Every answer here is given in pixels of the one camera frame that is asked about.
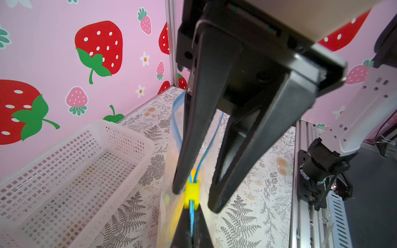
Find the mesh basket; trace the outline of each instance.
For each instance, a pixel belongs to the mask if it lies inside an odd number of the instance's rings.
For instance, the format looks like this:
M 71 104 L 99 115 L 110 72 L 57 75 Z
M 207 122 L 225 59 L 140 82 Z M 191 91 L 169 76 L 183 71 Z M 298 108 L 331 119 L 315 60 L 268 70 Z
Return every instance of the mesh basket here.
M 88 247 L 146 171 L 154 143 L 95 121 L 0 185 L 0 247 Z

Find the ziplock bag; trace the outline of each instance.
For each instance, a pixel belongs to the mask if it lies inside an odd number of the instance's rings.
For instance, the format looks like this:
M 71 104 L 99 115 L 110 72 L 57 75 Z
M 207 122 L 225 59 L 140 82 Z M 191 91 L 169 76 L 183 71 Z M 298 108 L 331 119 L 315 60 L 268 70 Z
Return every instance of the ziplock bag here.
M 185 93 L 186 91 L 180 94 L 172 106 L 170 137 L 168 138 L 163 190 L 161 192 L 160 213 L 158 217 L 158 248 L 168 248 L 171 246 L 185 199 L 185 190 L 183 190 L 183 192 L 181 192 L 179 195 L 176 195 L 172 192 L 172 182 L 175 175 L 179 151 L 181 149 L 183 139 L 182 135 Z M 210 128 L 208 129 L 196 162 L 193 166 L 193 169 L 197 169 L 201 161 L 201 166 L 198 171 L 198 180 L 200 181 L 199 202 L 207 223 L 211 240 L 215 240 L 213 235 L 215 233 L 215 224 L 218 221 L 218 215 L 209 210 L 207 205 L 208 194 L 212 183 L 212 176 L 214 175 L 215 165 L 218 158 L 219 124 L 222 117 L 223 112 L 216 110 Z

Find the strawberry print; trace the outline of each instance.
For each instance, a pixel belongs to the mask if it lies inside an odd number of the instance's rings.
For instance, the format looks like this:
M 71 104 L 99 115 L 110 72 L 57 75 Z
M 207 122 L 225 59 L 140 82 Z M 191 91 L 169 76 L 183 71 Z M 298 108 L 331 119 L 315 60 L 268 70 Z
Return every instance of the strawberry print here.
M 165 81 L 163 85 L 160 87 L 160 90 L 158 91 L 157 95 L 160 94 L 161 92 L 165 91 L 168 87 L 170 87 L 171 84 L 169 81 Z
M 168 24 L 164 25 L 163 31 L 160 33 L 158 38 L 158 45 L 160 50 L 165 54 L 170 54 L 170 47 L 168 45 Z
M 346 84 L 353 85 L 364 82 L 373 64 L 374 62 L 372 60 L 366 60 L 364 61 L 364 65 L 353 67 L 347 74 Z
M 178 87 L 184 90 L 186 90 L 187 88 L 186 79 L 179 73 L 178 73 Z
M 0 145 L 25 140 L 41 130 L 48 105 L 33 86 L 13 80 L 0 80 Z
M 122 114 L 117 114 L 117 115 L 116 115 L 116 114 L 114 113 L 114 107 L 113 107 L 113 105 L 110 105 L 109 107 L 112 109 L 113 115 L 107 115 L 107 116 L 105 116 L 105 117 L 103 118 L 105 121 L 111 121 L 111 122 L 117 123 L 119 120 L 121 120 L 121 119 L 124 118 L 124 115 L 122 115 Z
M 161 81 L 163 79 L 163 74 L 164 74 L 164 63 L 163 61 L 160 61 L 157 66 L 157 79 Z
M 0 25 L 0 49 L 5 49 L 8 45 L 11 45 L 10 33 L 1 27 Z
M 102 21 L 83 27 L 75 36 L 75 45 L 80 61 L 91 68 L 90 84 L 93 84 L 94 71 L 99 76 L 106 77 L 120 70 L 123 37 L 113 22 Z
M 139 9 L 138 20 L 141 21 L 142 31 L 145 34 L 150 35 L 152 33 L 152 24 L 150 22 L 150 18 L 147 16 L 147 12 L 143 8 Z
M 67 97 L 66 104 L 69 105 L 69 112 L 72 115 L 81 116 L 87 111 L 88 97 L 80 87 L 73 87 Z
M 327 37 L 324 37 L 324 39 L 322 39 L 318 43 L 333 52 L 341 49 L 342 47 L 345 47 L 356 36 L 370 11 L 371 10 L 368 10 L 359 17 L 354 18 L 353 20 L 351 20 L 351 22 L 341 27 L 337 31 L 333 32 L 332 34 L 328 35 Z

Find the yellow object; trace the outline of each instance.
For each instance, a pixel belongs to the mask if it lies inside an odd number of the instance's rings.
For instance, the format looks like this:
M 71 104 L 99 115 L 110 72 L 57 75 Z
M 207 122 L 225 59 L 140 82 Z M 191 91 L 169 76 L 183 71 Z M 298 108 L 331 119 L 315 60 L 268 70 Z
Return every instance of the yellow object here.
M 195 177 L 196 170 L 192 170 L 192 179 Z M 199 207 L 199 190 L 200 190 L 200 181 L 197 180 L 197 183 L 190 183 L 189 181 L 186 183 L 186 191 L 185 191 L 185 209 L 189 209 L 189 201 L 194 201 L 194 209 L 197 210 Z
M 171 240 L 172 240 L 172 237 L 173 237 L 174 234 L 175 234 L 176 228 L 177 228 L 178 223 L 179 223 L 179 219 L 180 219 L 181 214 L 182 214 L 183 199 L 185 198 L 184 193 L 185 193 L 185 192 L 182 192 L 182 193 L 178 196 L 179 199 L 177 200 L 177 203 L 176 203 L 176 205 L 175 205 L 175 207 L 174 207 L 175 211 L 174 211 L 174 213 L 172 214 L 171 221 L 170 221 L 170 224 L 169 224 L 169 227 L 170 227 L 170 228 L 169 228 L 169 231 L 170 231 Z

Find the floral patterned paper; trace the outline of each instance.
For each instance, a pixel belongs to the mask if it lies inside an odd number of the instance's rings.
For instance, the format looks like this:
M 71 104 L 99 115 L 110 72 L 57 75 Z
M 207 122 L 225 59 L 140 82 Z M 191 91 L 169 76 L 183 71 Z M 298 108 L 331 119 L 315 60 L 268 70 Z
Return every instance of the floral patterned paper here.
M 97 236 L 92 248 L 154 248 L 171 108 L 182 93 L 172 87 L 120 124 L 155 142 L 146 173 Z M 229 116 L 220 126 L 220 145 Z M 290 128 L 253 166 L 218 215 L 214 247 L 288 247 L 295 128 Z

